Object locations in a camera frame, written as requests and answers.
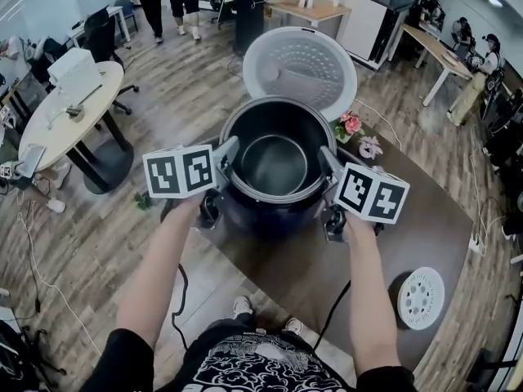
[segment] white printer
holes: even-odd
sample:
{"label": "white printer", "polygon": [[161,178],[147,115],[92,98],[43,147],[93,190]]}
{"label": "white printer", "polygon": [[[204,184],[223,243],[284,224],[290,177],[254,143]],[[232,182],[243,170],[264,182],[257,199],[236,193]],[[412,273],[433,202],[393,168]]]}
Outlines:
{"label": "white printer", "polygon": [[51,83],[58,87],[68,105],[80,105],[102,81],[90,51],[71,48],[47,70]]}

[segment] cap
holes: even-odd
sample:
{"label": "cap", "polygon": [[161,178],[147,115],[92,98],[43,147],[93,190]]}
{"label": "cap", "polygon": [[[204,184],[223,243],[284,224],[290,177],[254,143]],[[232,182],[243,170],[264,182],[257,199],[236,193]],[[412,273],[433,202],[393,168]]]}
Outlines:
{"label": "cap", "polygon": [[499,43],[498,37],[496,35],[494,35],[493,33],[489,33],[486,37],[484,36],[483,40],[488,41],[488,42],[493,42],[493,43]]}

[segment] dark tabletop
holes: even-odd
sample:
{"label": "dark tabletop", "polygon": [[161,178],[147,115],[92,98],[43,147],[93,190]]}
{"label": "dark tabletop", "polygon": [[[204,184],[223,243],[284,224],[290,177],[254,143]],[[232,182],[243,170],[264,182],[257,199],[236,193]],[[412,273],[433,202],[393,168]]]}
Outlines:
{"label": "dark tabletop", "polygon": [[[205,132],[199,140],[220,133],[223,123]],[[427,351],[445,316],[458,284],[467,254],[472,221],[461,207],[421,168],[399,149],[370,128],[384,151],[370,164],[377,164],[410,183],[410,191],[396,225],[386,225],[378,236],[383,273],[396,308],[399,286],[419,267],[432,267],[445,283],[443,310],[429,328],[408,329],[397,321],[401,363],[414,370]],[[358,136],[340,145],[357,154]],[[221,220],[213,231],[203,231],[249,279],[273,301],[319,332],[327,314],[349,280],[348,245],[328,243],[320,220],[283,242],[261,242]],[[347,294],[330,323],[325,338],[352,354],[349,340]]]}

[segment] white round table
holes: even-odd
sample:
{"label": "white round table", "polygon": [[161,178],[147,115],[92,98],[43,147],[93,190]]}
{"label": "white round table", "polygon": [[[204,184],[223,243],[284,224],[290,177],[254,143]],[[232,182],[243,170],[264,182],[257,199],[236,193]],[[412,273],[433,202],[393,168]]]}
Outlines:
{"label": "white round table", "polygon": [[[113,61],[100,62],[97,66],[102,74],[102,86],[83,101],[82,120],[76,123],[65,111],[61,113],[68,105],[67,98],[58,89],[53,90],[27,123],[18,154],[20,158],[29,144],[45,147],[37,172],[67,155],[85,175],[86,187],[102,194],[122,183],[131,169],[134,152],[108,111],[122,86],[123,69]],[[82,138],[100,120],[114,139],[91,152]]]}

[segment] wooden floor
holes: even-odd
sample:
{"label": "wooden floor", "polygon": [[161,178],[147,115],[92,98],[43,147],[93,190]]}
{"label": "wooden floor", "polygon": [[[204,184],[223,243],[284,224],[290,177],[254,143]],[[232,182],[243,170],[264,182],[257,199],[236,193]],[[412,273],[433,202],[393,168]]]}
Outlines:
{"label": "wooden floor", "polygon": [[[126,83],[141,88],[118,98],[133,109],[132,116],[116,115],[123,134],[135,147],[131,175],[111,194],[88,193],[78,169],[73,169],[58,196],[67,202],[63,215],[34,206],[34,222],[29,227],[34,240],[38,269],[50,284],[64,292],[72,309],[87,326],[98,348],[114,326],[114,316],[126,281],[138,266],[153,229],[159,224],[161,204],[143,212],[133,196],[145,190],[141,155],[154,149],[188,143],[217,121],[226,118],[248,100],[241,77],[241,67],[232,60],[232,28],[216,25],[203,16],[203,40],[194,44],[190,35],[175,34],[174,22],[164,14],[165,43],[156,47],[149,26],[140,17],[141,31],[133,35],[131,49],[118,53],[127,67]],[[429,57],[428,64],[416,70],[415,60],[385,63],[379,73],[357,65],[358,100],[383,114],[396,130],[404,152],[474,220],[479,229],[478,202],[472,172],[472,155],[477,173],[479,201],[500,196],[501,186],[485,161],[481,150],[475,151],[479,128],[472,119],[460,129],[445,117],[445,111],[458,94],[463,80],[450,78],[432,103],[424,108],[422,99],[440,74],[440,66]],[[394,141],[389,126],[372,110],[354,103],[362,119]],[[109,138],[93,131],[87,138],[96,146]],[[0,287],[11,290],[16,315],[34,311],[34,285],[28,262],[28,237],[17,221],[17,213],[28,211],[27,199],[17,204],[15,193],[0,203]],[[490,201],[485,206],[485,224],[501,212]],[[499,353],[513,316],[513,303],[505,296],[516,295],[520,278],[509,258],[517,247],[506,242],[499,230],[501,221],[492,225],[489,247],[484,257],[468,252],[458,288],[436,339],[415,371],[420,390],[463,390],[464,378],[480,347]],[[185,313],[178,319],[188,342],[192,342],[213,320],[230,315],[235,296],[250,295],[271,325],[287,317],[266,295],[249,282],[213,245],[193,230],[182,263],[189,273],[190,287]],[[60,390],[77,390],[98,355],[80,324],[69,312],[55,289],[38,285],[42,312],[27,323],[50,332],[47,352],[69,375],[58,379]],[[177,280],[172,298],[173,309],[179,304],[181,280]],[[308,341],[315,334],[306,331]],[[355,383],[350,356],[324,342],[320,357],[331,364],[351,384]],[[166,320],[156,350],[155,385],[162,385],[181,365],[183,349],[176,332]]]}

